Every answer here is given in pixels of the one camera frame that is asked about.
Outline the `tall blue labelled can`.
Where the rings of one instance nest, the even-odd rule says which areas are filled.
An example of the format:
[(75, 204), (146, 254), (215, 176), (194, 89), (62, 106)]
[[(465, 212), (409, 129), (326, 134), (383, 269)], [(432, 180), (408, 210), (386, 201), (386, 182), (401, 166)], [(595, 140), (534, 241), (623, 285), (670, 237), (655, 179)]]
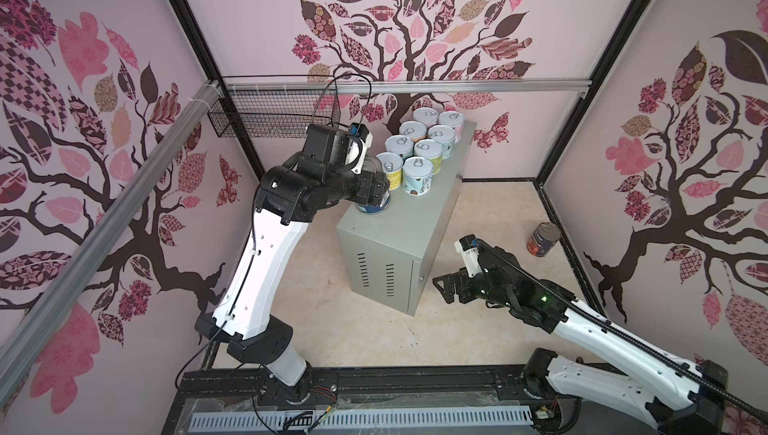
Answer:
[[(371, 157), (371, 156), (366, 156), (365, 157), (364, 162), (362, 164), (362, 170), (381, 171), (381, 172), (383, 172), (382, 166), (381, 166), (380, 162), (378, 161), (378, 159), (376, 157)], [(387, 200), (387, 203), (383, 207), (363, 207), (363, 206), (360, 206), (360, 205), (357, 205), (357, 204), (355, 204), (355, 205), (358, 208), (358, 210), (363, 212), (363, 213), (375, 214), (375, 213), (379, 213), (379, 212), (385, 210), (388, 207), (389, 199), (390, 199), (390, 194), (389, 194), (389, 198)]]

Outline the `yellow labelled can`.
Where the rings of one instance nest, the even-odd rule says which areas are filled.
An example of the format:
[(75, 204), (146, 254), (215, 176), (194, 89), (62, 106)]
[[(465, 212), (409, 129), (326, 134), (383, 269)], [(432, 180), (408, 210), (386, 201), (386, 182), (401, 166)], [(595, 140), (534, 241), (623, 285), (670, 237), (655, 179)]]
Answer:
[(382, 152), (376, 158), (389, 181), (389, 190), (397, 190), (402, 185), (403, 158), (392, 152)]

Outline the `small light blue can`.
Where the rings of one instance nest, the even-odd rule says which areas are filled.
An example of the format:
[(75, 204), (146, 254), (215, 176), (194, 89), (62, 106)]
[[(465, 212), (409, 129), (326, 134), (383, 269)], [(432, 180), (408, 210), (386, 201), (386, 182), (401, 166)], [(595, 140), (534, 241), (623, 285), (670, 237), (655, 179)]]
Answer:
[(385, 140), (387, 152), (398, 155), (406, 160), (414, 155), (414, 142), (405, 135), (392, 135)]

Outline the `green labelled can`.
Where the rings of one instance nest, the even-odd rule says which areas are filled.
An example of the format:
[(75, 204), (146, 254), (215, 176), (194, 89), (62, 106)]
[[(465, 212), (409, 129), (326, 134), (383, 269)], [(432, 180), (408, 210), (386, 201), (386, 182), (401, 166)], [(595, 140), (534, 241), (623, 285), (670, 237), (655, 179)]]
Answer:
[(443, 145), (432, 139), (422, 139), (414, 144), (414, 155), (429, 160), (432, 163), (434, 175), (441, 169), (443, 150)]

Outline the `orange labelled can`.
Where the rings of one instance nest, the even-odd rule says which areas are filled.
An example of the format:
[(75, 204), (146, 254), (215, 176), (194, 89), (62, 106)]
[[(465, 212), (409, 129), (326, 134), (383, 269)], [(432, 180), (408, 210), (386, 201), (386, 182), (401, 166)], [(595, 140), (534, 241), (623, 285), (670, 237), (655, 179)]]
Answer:
[(414, 143), (417, 143), (427, 137), (428, 128), (425, 124), (419, 121), (410, 120), (404, 122), (399, 127), (399, 134), (406, 136)]

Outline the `grey teal can front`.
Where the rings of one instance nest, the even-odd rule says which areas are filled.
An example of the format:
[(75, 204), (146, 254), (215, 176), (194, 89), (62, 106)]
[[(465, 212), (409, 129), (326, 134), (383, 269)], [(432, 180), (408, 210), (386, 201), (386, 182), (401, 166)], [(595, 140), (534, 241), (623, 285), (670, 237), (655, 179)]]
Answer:
[(428, 130), (431, 140), (438, 142), (442, 146), (442, 158), (449, 159), (454, 151), (456, 143), (455, 130), (447, 125), (434, 125)]

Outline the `pink white labelled can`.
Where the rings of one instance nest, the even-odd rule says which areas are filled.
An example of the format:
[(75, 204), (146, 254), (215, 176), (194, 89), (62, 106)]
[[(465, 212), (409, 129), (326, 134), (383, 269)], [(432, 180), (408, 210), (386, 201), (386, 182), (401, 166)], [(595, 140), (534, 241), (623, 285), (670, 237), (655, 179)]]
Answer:
[(455, 110), (447, 110), (439, 114), (438, 121), (441, 125), (451, 127), (455, 133), (456, 141), (460, 141), (464, 130), (466, 117)]

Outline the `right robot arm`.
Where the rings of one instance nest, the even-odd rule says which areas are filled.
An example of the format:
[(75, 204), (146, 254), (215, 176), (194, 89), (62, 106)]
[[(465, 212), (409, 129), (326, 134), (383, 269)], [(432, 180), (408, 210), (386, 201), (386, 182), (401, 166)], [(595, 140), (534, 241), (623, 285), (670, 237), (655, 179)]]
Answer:
[(432, 281), (446, 303), (482, 300), (611, 366), (600, 369), (537, 349), (520, 376), (532, 398), (578, 397), (629, 415), (661, 434), (717, 434), (728, 405), (767, 421), (766, 412), (728, 392), (728, 373), (717, 363), (696, 363), (650, 344), (571, 291), (530, 274), (499, 247), (477, 239), (459, 244), (458, 251), (463, 268)]

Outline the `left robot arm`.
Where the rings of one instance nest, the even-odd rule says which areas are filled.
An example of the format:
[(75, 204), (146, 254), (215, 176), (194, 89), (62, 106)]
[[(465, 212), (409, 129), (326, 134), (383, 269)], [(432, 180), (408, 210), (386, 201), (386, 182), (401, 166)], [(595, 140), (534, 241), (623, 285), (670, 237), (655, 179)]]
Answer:
[(300, 385), (308, 362), (293, 346), (293, 328), (271, 314), (288, 261), (318, 211), (341, 200), (380, 206), (388, 189), (381, 163), (370, 155), (349, 171), (313, 173), (299, 163), (271, 168), (255, 192), (233, 279), (214, 311), (198, 317), (195, 330), (225, 343), (238, 361), (266, 367), (283, 385)]

